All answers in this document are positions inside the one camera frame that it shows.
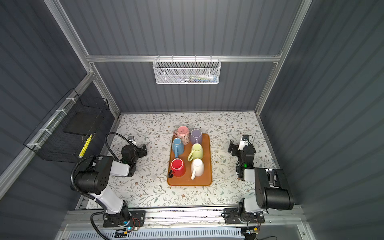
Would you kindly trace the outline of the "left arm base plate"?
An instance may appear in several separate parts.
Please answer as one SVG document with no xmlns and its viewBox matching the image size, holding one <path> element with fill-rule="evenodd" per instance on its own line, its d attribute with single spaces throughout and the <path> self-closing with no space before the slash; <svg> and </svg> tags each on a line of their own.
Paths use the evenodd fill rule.
<svg viewBox="0 0 384 240">
<path fill-rule="evenodd" d="M 117 228 L 117 227 L 135 227 L 139 228 L 144 225 L 146 211 L 129 211 L 119 214 L 104 214 L 103 227 L 104 228 Z"/>
</svg>

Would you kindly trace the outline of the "white mug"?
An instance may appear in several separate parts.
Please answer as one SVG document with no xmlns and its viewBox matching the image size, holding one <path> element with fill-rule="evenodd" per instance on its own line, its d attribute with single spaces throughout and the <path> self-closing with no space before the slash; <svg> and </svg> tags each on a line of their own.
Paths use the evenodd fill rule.
<svg viewBox="0 0 384 240">
<path fill-rule="evenodd" d="M 194 159 L 191 164 L 191 179 L 194 180 L 196 177 L 203 175 L 205 170 L 204 163 L 201 159 Z"/>
</svg>

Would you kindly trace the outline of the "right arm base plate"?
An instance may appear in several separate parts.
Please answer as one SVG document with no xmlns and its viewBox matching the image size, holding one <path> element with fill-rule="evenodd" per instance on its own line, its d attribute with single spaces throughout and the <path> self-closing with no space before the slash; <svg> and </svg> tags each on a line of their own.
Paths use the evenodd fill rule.
<svg viewBox="0 0 384 240">
<path fill-rule="evenodd" d="M 238 208 L 225 208 L 221 213 L 221 217 L 224 218 L 227 225 L 234 224 L 263 224 L 265 218 L 263 212 L 259 213 L 240 213 Z"/>
</svg>

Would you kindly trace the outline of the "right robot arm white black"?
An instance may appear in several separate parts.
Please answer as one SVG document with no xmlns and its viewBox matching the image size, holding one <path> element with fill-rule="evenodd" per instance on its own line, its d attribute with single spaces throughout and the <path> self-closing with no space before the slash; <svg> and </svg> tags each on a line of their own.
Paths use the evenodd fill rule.
<svg viewBox="0 0 384 240">
<path fill-rule="evenodd" d="M 254 192 L 239 201 L 237 217 L 256 215 L 268 209 L 293 209 L 294 197 L 282 169 L 256 168 L 253 163 L 256 149 L 250 142 L 241 141 L 236 145 L 230 141 L 228 152 L 238 158 L 235 167 L 238 178 L 254 184 Z"/>
</svg>

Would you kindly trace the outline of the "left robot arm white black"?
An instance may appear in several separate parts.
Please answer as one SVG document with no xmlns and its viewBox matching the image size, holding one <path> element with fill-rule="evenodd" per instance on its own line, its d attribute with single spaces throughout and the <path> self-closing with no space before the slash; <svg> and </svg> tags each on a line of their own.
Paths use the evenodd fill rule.
<svg viewBox="0 0 384 240">
<path fill-rule="evenodd" d="M 132 223 L 126 201 L 109 187 L 109 177 L 132 177 L 139 158 L 146 156 L 147 146 L 128 144 L 121 150 L 122 160 L 113 156 L 90 156 L 80 160 L 71 172 L 72 189 L 93 200 L 103 208 L 102 214 L 113 226 L 125 227 Z"/>
</svg>

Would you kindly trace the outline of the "light green mug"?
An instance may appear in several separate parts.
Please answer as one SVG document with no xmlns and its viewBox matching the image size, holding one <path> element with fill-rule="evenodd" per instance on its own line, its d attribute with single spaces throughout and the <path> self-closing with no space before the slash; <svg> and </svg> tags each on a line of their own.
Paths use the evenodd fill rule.
<svg viewBox="0 0 384 240">
<path fill-rule="evenodd" d="M 188 156 L 188 161 L 191 162 L 194 159 L 202 159 L 204 156 L 204 150 L 201 144 L 193 144 L 191 152 Z"/>
</svg>

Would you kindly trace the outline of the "red mug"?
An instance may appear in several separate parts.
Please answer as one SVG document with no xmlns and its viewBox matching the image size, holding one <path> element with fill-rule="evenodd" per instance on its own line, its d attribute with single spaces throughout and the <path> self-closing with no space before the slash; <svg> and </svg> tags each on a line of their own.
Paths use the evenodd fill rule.
<svg viewBox="0 0 384 240">
<path fill-rule="evenodd" d="M 179 158 L 171 161 L 170 168 L 171 169 L 168 173 L 168 178 L 182 177 L 186 172 L 184 161 Z"/>
</svg>

